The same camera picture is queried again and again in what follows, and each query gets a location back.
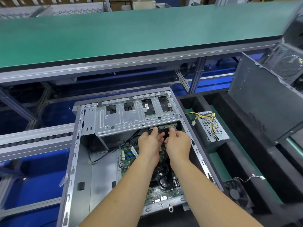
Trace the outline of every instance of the green conveyor belt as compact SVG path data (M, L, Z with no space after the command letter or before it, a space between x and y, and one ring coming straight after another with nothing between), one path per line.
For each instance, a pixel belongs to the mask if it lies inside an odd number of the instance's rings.
M297 4L277 1L2 20L0 68L279 36Z

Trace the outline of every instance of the hand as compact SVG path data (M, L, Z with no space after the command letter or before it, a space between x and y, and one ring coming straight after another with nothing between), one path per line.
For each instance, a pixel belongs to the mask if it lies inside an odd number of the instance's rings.
M139 156L148 161L149 164L156 167L160 160L159 148L164 141L165 133L158 134L158 128L155 126L149 135L144 132L138 139Z
M169 131L169 137L167 137L164 142L173 170L182 161L189 161L191 144L190 137L186 133L175 131L171 128Z

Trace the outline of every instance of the blue floor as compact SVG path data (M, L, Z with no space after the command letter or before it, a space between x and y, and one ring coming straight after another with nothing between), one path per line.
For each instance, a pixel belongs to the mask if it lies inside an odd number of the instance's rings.
M261 54L252 56L258 60ZM219 67L215 63L207 72L203 72L202 76L211 76L235 71L236 63L230 59L224 59ZM228 88L232 81L232 76L221 77L216 79L201 80L196 92L210 91L222 88ZM181 84L170 86L176 96L185 95L186 92ZM49 104L42 115L42 120L46 126L56 126L75 121L75 115L71 111L74 102L79 100L70 100L66 102ZM27 122L23 118L12 111L2 111L0 116L5 115L4 123L0 123L0 127L5 127L6 132L13 133L23 131ZM21 170L26 175L26 180L19 180L13 184L11 192L5 203L6 209L11 209L18 206L32 204L35 202L45 201L52 198L57 198L62 195L63 187L59 187L59 183L65 175L69 149L64 149L56 152L30 156L23 158ZM59 206L53 206L48 209L33 211L18 216L8 217L0 221L1 227L40 227L48 222L46 227L56 225L56 219L59 212Z

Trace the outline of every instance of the person's left hand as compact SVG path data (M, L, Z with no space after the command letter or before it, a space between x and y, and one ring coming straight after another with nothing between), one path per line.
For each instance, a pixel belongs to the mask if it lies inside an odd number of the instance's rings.
M165 133L158 134L158 128L155 126L149 135L144 132L138 139L139 156L147 160L154 168L160 160L159 148L164 142Z

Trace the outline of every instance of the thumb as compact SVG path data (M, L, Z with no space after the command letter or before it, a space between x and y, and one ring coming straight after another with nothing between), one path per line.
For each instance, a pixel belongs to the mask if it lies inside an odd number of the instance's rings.
M151 135L155 138L158 136L158 128L155 126L151 132Z
M177 135L176 135L176 131L173 129L173 128L171 128L170 130L169 130L169 137L176 137Z

